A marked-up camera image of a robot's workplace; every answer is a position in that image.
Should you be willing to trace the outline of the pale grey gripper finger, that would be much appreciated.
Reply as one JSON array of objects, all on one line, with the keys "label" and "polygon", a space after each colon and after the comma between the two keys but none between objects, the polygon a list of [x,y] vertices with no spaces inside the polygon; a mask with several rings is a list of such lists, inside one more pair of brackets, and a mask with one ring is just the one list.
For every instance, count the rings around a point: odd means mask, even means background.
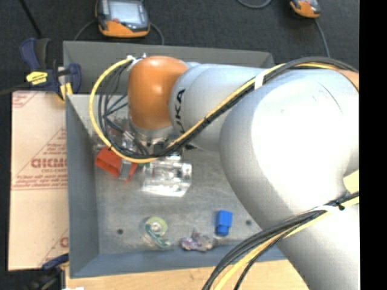
[{"label": "pale grey gripper finger", "polygon": [[131,171],[131,162],[125,159],[121,160],[119,179],[122,181],[127,181],[130,178]]}]

